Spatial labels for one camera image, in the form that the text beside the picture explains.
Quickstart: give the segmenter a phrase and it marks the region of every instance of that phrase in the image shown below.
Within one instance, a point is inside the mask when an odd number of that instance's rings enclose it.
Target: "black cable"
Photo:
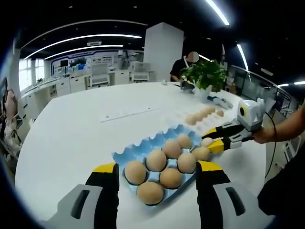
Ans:
[[[275,123],[274,123],[272,117],[267,112],[266,112],[266,115],[268,115],[268,117],[270,118],[270,120],[271,120],[271,122],[273,124],[275,143],[274,143],[274,150],[273,150],[273,155],[272,155],[272,158],[271,158],[271,163],[270,163],[269,169],[268,169],[268,171],[266,173],[265,179],[268,176],[268,174],[270,172],[270,169],[271,169],[271,166],[272,166],[273,158],[275,156],[275,148],[276,148],[276,140],[277,140]]]

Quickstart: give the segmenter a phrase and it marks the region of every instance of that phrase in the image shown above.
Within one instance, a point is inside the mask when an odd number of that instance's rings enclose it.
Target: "green leaves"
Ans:
[[[185,75],[191,82],[195,81],[198,88],[206,89],[212,85],[216,91],[223,87],[227,74],[220,65],[214,62],[197,62],[190,68],[181,70],[181,75]]]

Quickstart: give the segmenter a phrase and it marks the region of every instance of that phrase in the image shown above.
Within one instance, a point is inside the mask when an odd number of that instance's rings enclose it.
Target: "person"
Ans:
[[[173,64],[171,70],[171,82],[180,82],[181,70],[184,68],[191,67],[195,62],[199,60],[199,54],[196,52],[191,52],[187,57],[183,57]]]
[[[254,141],[264,144],[296,138],[305,130],[305,104],[274,128],[262,127],[253,134]],[[303,182],[305,171],[305,144],[280,173],[270,179],[258,196],[260,209],[267,215],[276,215],[281,228],[292,228],[292,223],[302,220],[305,203]]]
[[[8,81],[3,79],[1,84],[1,96],[2,96],[2,126],[1,126],[1,138],[10,147],[12,152],[18,156],[21,146],[15,143],[12,139],[12,132],[16,129],[17,120],[15,115],[18,113],[18,101],[15,93],[12,89],[8,90]]]

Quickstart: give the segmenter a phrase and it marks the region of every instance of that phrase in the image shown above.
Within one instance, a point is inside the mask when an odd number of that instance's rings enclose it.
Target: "white desk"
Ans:
[[[234,105],[239,97],[221,91]],[[181,104],[198,106],[194,95],[184,94],[169,83],[141,83],[97,88],[53,99],[41,112],[29,131],[16,170],[16,189],[30,212],[38,220],[48,220],[57,203],[77,184],[85,184],[92,170],[112,162],[111,153],[139,144],[167,130],[164,118]],[[139,107],[155,109],[101,123],[101,117]],[[237,111],[227,112],[228,119]],[[207,129],[213,127],[209,122]],[[243,184],[256,196],[263,187],[266,150],[254,141],[239,149],[226,151],[216,163],[231,181]],[[120,204],[117,228],[200,228],[195,183],[175,198],[168,207],[149,213],[146,206],[129,190],[120,176]]]

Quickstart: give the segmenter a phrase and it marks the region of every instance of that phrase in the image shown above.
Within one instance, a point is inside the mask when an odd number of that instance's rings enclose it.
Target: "white table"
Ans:
[[[240,98],[225,91],[218,95],[234,104],[235,109],[225,113],[228,120],[233,119]],[[53,99],[37,118],[20,153],[15,183],[21,199],[37,220],[48,220],[58,201],[77,184],[85,184],[96,166],[113,161],[112,152],[121,153],[125,146],[167,130],[172,125],[167,121],[169,115],[182,104],[198,106],[199,101],[171,83],[117,85]],[[152,111],[101,123],[107,114],[147,106]],[[215,124],[210,121],[209,125],[206,130]],[[231,181],[258,195],[264,184],[264,145],[243,143],[241,148],[223,153],[216,163]],[[200,228],[195,183],[166,208],[152,213],[121,176],[119,200],[119,229]]]

